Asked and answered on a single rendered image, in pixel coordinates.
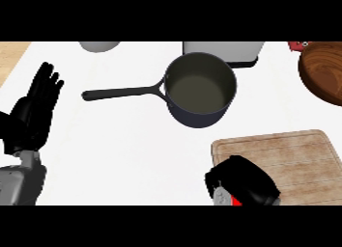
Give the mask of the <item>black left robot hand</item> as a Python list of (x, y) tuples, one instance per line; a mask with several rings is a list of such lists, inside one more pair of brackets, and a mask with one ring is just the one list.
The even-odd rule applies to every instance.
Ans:
[(5, 153), (39, 151), (46, 145), (53, 111), (65, 82), (55, 66), (45, 62), (36, 73), (31, 87), (14, 107), (12, 113), (0, 112), (0, 139)]

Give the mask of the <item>grey box-shaped appliance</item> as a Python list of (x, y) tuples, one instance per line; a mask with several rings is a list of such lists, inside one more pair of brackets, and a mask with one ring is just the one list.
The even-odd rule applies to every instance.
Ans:
[(253, 68), (263, 45), (263, 41), (185, 41), (183, 53), (210, 53), (220, 57), (232, 68)]

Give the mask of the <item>brown wooden bowl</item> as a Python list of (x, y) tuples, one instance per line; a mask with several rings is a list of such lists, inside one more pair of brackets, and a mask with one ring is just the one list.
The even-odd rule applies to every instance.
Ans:
[(310, 92), (342, 106), (342, 41), (316, 41), (303, 50), (298, 72)]

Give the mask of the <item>red object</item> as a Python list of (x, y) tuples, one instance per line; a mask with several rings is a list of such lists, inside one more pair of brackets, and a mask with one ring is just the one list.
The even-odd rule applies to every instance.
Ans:
[(291, 41), (288, 43), (291, 51), (303, 51), (309, 45), (310, 45), (309, 41)]

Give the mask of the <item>pale wooden cutting board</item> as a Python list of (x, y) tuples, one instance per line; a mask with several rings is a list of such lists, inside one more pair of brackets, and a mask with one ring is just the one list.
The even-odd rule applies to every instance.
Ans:
[(211, 154), (214, 165), (241, 155), (260, 166), (284, 206), (342, 206), (342, 162), (320, 130), (222, 139)]

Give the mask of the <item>grey round container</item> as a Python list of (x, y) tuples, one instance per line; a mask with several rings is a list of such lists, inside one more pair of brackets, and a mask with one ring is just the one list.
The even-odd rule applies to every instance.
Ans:
[(81, 47), (93, 53), (102, 53), (112, 50), (118, 45), (118, 41), (83, 41), (80, 43)]

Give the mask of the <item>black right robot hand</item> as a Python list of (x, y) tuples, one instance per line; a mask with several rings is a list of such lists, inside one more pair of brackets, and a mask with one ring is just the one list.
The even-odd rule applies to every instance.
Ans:
[(241, 155), (232, 155), (205, 174), (210, 197), (223, 187), (244, 206), (263, 206), (270, 198), (279, 198), (276, 183), (263, 169)]

